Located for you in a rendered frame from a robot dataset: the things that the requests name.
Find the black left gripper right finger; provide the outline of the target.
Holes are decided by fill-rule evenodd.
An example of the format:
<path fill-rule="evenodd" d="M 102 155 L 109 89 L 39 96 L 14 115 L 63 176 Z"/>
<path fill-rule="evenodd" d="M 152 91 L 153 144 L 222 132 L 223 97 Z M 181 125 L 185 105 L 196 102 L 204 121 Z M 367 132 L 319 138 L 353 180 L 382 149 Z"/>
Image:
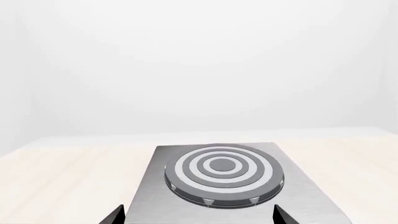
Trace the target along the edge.
<path fill-rule="evenodd" d="M 274 224 L 299 224 L 292 216 L 290 216 L 279 205 L 274 205 L 273 210 Z"/>

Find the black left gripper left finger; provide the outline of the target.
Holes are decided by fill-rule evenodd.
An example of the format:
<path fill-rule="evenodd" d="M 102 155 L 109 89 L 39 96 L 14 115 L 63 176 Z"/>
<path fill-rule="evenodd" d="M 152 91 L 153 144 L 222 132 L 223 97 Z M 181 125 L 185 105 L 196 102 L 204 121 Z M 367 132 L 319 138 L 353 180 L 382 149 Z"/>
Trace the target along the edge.
<path fill-rule="evenodd" d="M 124 205 L 119 205 L 98 224 L 124 224 L 124 222 L 125 222 Z"/>

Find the silver single-burner stove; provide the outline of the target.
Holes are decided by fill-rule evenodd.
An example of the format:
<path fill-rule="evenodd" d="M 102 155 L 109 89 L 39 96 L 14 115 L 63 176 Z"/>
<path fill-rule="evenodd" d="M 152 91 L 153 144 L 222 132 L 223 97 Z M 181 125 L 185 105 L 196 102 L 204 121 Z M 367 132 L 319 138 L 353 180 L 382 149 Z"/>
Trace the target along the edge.
<path fill-rule="evenodd" d="M 273 142 L 159 146 L 124 224 L 352 224 Z"/>

